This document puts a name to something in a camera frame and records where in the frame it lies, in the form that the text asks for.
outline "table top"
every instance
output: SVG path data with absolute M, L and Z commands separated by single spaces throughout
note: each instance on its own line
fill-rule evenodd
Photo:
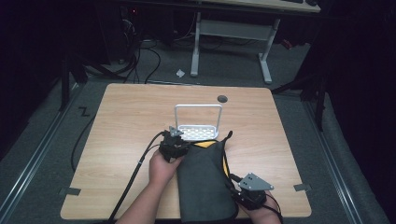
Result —
M 300 12 L 320 12 L 320 7 L 309 6 L 305 1 L 293 3 L 282 0 L 201 0 L 202 2 L 232 4 L 245 7 L 265 7 L 272 9 L 300 11 Z
M 302 180 L 268 89 L 110 84 L 70 185 L 81 192 L 78 196 L 66 196 L 62 218 L 107 219 L 151 139 L 175 126 L 175 105 L 220 104 L 220 95 L 228 101 L 221 104 L 218 139 L 233 131 L 225 148 L 230 171 L 239 176 L 252 172 L 272 184 L 275 187 L 272 193 L 284 217 L 308 217 L 309 201 L 303 190 L 294 189 Z M 188 116 L 185 118 L 179 124 L 189 123 Z M 148 153 L 116 217 L 124 213 L 149 182 L 149 158 L 153 151 Z M 243 211 L 238 216 L 247 217 Z M 176 176 L 163 194 L 157 218 L 180 218 Z

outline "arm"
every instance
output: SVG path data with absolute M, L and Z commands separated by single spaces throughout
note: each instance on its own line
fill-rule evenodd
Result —
M 266 190 L 265 192 L 268 195 L 272 196 L 270 191 Z M 265 202 L 264 205 L 272 207 L 276 211 L 278 211 L 277 204 L 271 197 L 267 197 L 267 201 Z M 256 210 L 251 210 L 251 211 L 247 210 L 242 205 L 240 205 L 240 207 L 242 208 L 242 210 L 244 210 L 247 213 L 247 215 L 251 218 L 251 221 L 254 224 L 280 224 L 281 223 L 280 219 L 276 213 L 274 213 L 273 211 L 266 209 L 264 207 L 256 209 Z
M 182 158 L 168 163 L 160 151 L 155 151 L 149 161 L 149 182 L 131 206 L 117 221 L 118 224 L 152 224 L 157 216 L 163 191 L 176 172 Z

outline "tape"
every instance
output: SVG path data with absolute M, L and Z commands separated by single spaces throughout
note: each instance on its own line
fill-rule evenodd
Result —
M 81 189 L 61 188 L 61 190 L 59 190 L 59 195 L 65 196 L 68 194 L 68 195 L 78 196 L 80 192 L 81 192 Z
M 311 190 L 311 186 L 309 184 L 299 184 L 299 185 L 294 185 L 294 189 L 296 191 L 301 191 L 301 190 L 305 190 L 305 192 Z

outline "white metal holder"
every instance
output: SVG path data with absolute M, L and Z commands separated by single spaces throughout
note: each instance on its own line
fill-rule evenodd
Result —
M 177 110 L 181 107 L 218 107 L 219 116 L 216 127 L 207 124 L 183 124 L 178 125 L 177 122 Z M 219 135 L 219 122 L 221 117 L 222 106 L 221 105 L 176 105 L 175 106 L 175 120 L 177 129 L 183 134 L 181 138 L 185 141 L 203 141 L 208 139 L 216 139 Z

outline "white desk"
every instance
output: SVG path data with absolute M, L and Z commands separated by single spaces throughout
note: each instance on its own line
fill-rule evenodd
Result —
M 219 3 L 219 4 L 232 4 L 246 7 L 265 7 L 276 10 L 290 10 L 299 12 L 320 12 L 318 6 L 311 7 L 306 2 L 292 3 L 281 0 L 202 0 L 201 2 Z M 236 37 L 245 39 L 255 39 L 265 41 L 263 52 L 260 53 L 259 62 L 262 67 L 262 75 L 267 84 L 272 83 L 271 74 L 268 69 L 267 56 L 270 48 L 274 42 L 276 31 L 280 19 L 276 19 L 272 26 L 253 25 L 246 23 L 227 22 L 227 21 L 212 21 L 201 20 L 201 13 L 197 13 L 196 27 L 195 27 L 195 43 L 194 51 L 192 53 L 191 62 L 191 76 L 198 76 L 199 69 L 199 40 L 200 35 L 219 35 L 226 37 Z

